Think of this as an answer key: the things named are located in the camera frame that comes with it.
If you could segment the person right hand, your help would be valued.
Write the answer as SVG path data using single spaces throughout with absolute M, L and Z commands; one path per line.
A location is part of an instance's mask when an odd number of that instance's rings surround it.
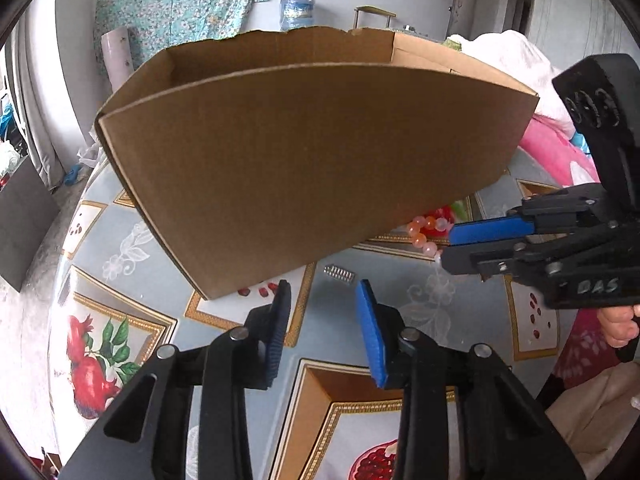
M 639 336 L 639 325 L 636 321 L 639 316 L 638 304 L 602 308 L 597 313 L 604 338 L 614 349 L 624 348 Z

